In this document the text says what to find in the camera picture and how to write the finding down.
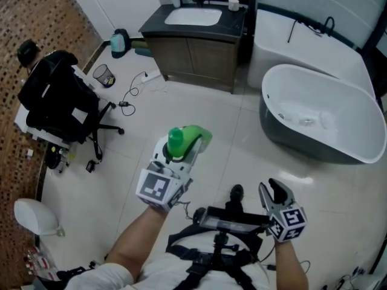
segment black countertop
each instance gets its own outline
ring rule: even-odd
[[[198,8],[193,4],[182,5],[181,8]],[[138,32],[146,36],[186,36],[203,37],[205,39],[224,40],[236,42],[242,36],[244,16],[246,10],[240,8],[237,12],[232,12],[225,5],[205,4],[203,8],[212,8],[222,11],[219,22],[212,26],[196,25],[167,25],[166,18],[176,10],[172,4],[162,5],[145,22]]]

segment gray bathtub exterior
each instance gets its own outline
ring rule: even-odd
[[[259,104],[259,117],[266,136],[275,143],[282,144],[308,157],[326,163],[362,164],[361,161],[304,134],[291,130],[279,122],[267,108],[263,97],[261,97]]]

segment freestanding bathtub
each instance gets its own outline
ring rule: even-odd
[[[265,74],[259,115],[269,139],[321,161],[375,163],[386,148],[386,123],[369,93],[299,66]]]
[[[283,63],[302,66],[347,81],[375,98],[371,79],[359,53],[326,34],[318,36],[294,19],[258,10],[247,82],[261,88],[265,73]]]

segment chair base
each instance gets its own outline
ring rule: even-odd
[[[96,153],[96,157],[99,161],[102,160],[102,149],[100,148],[100,146],[98,145],[98,130],[99,129],[107,129],[107,130],[117,130],[119,132],[120,135],[123,135],[125,133],[125,130],[120,128],[120,127],[117,127],[117,126],[110,126],[108,124],[100,124],[100,121],[101,119],[103,118],[103,116],[106,114],[106,112],[108,111],[108,109],[112,107],[113,109],[115,109],[117,107],[117,105],[115,105],[114,103],[111,103],[109,102],[108,105],[106,105],[101,113],[99,114],[99,118],[97,120],[97,124],[95,126],[95,128],[93,129],[93,131],[91,132],[92,136],[93,136],[93,143],[94,143],[94,151]]]

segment black strap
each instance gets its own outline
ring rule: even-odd
[[[197,261],[203,255],[212,255],[211,253],[201,253],[196,248],[188,249],[181,245],[174,245],[167,247],[166,253],[173,254],[179,257],[181,260]],[[257,262],[257,258],[253,257],[252,254],[246,249],[239,250],[234,256],[223,255],[223,257],[232,257],[233,264],[236,266],[245,266]]]
[[[224,271],[228,275],[235,279],[236,283],[239,284],[243,290],[255,290],[255,287],[252,284],[252,279],[248,276],[240,266],[236,265],[227,265],[224,268]]]
[[[189,275],[174,290],[192,290],[199,287],[200,280],[208,273],[208,265],[193,264],[187,272]]]
[[[196,234],[206,233],[213,231],[212,229],[203,228],[199,225],[190,225],[180,231],[177,234],[170,235],[168,237],[168,245],[166,247],[166,252],[168,252],[168,248],[170,248],[175,242],[178,240],[184,239],[185,237],[193,236]],[[232,236],[240,239],[249,249],[250,253],[253,254],[258,259],[258,251],[262,245],[262,239],[258,237],[256,234],[238,234],[233,233],[230,234]]]

